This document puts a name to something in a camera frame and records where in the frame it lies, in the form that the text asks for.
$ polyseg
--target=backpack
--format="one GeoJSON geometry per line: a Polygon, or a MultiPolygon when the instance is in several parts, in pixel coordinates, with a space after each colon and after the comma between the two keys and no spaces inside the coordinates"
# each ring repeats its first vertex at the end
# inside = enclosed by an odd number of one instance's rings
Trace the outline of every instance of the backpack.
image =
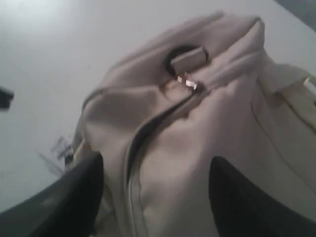
{"type": "Polygon", "coordinates": [[[73,165],[104,159],[96,236],[316,236],[315,80],[224,13],[115,64],[73,140],[73,165]]]}

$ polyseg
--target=white surface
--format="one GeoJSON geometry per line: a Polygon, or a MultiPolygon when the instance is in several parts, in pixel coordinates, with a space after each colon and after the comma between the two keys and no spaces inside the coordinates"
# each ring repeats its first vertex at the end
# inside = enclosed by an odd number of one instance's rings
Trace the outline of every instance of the white surface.
{"type": "Polygon", "coordinates": [[[278,62],[316,75],[316,34],[272,0],[0,0],[0,211],[45,188],[49,154],[71,136],[87,93],[126,53],[163,30],[216,10],[260,15],[278,62]]]}

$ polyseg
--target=white bag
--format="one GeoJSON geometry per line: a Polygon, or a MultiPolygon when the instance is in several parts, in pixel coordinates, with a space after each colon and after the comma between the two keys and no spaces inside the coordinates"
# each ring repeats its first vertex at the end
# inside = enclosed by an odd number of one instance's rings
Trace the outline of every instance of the white bag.
{"type": "Polygon", "coordinates": [[[223,13],[113,66],[84,102],[73,143],[75,163],[90,151],[104,158],[97,236],[219,236],[208,192],[216,156],[316,221],[309,76],[266,55],[260,18],[223,13]]]}

